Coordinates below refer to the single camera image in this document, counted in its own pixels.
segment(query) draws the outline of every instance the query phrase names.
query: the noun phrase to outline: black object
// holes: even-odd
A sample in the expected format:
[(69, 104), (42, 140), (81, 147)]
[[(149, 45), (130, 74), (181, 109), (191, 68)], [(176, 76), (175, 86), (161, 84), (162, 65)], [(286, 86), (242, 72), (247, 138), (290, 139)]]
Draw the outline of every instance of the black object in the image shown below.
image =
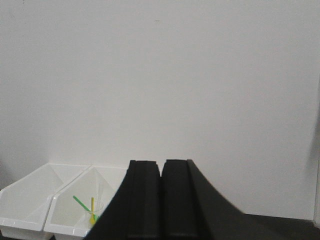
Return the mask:
[(159, 184), (156, 162), (131, 160), (118, 191), (84, 239), (160, 239)]
[(130, 161), (85, 240), (288, 240), (243, 214), (192, 160)]
[(196, 206), (200, 239), (208, 240), (286, 240), (243, 214), (225, 199), (187, 160)]
[(161, 183), (165, 239), (199, 239), (187, 162), (167, 160)]

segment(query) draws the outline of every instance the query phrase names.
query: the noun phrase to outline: plastic storage bin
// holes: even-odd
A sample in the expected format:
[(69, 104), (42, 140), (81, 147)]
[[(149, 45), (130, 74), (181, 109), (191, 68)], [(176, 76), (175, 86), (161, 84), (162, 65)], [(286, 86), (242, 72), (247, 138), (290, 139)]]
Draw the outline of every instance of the plastic storage bin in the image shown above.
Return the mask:
[(48, 240), (44, 225), (52, 198), (88, 165), (47, 163), (0, 191), (0, 230), (4, 237)]
[(81, 240), (92, 225), (88, 213), (76, 196), (89, 209), (91, 197), (102, 203), (102, 214), (126, 175), (126, 168), (91, 166), (75, 181), (58, 192), (52, 200), (44, 231), (54, 233), (56, 240)]

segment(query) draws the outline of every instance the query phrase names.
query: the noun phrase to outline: green stick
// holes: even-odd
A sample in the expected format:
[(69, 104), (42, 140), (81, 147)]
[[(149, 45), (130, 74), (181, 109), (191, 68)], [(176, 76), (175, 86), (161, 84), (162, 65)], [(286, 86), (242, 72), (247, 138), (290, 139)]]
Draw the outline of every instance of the green stick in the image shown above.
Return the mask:
[(78, 204), (81, 205), (81, 207), (84, 208), (84, 210), (86, 210), (87, 212), (91, 212), (91, 211), (89, 210), (89, 208), (87, 208), (86, 205), (84, 205), (75, 195), (73, 195), (73, 198), (74, 198), (74, 200), (76, 200), (76, 201), (78, 202)]

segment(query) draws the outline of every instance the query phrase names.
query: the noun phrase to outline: dark floor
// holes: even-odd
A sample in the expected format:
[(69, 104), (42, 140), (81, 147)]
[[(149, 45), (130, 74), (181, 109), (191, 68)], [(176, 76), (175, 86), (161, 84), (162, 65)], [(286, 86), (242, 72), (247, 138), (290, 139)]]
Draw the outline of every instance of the dark floor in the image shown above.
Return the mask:
[[(312, 221), (260, 215), (249, 216), (289, 240), (320, 240), (320, 229), (314, 227)], [(0, 234), (0, 240), (13, 239), (3, 237)]]

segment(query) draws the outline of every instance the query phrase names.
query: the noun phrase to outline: yellow plastic spoon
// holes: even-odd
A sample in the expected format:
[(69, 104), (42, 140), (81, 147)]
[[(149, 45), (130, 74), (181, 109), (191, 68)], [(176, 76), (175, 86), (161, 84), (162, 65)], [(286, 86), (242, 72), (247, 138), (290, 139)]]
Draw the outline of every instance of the yellow plastic spoon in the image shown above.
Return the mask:
[(94, 211), (95, 211), (95, 199), (93, 197), (91, 197), (91, 217), (89, 220), (91, 225), (94, 225), (96, 223)]

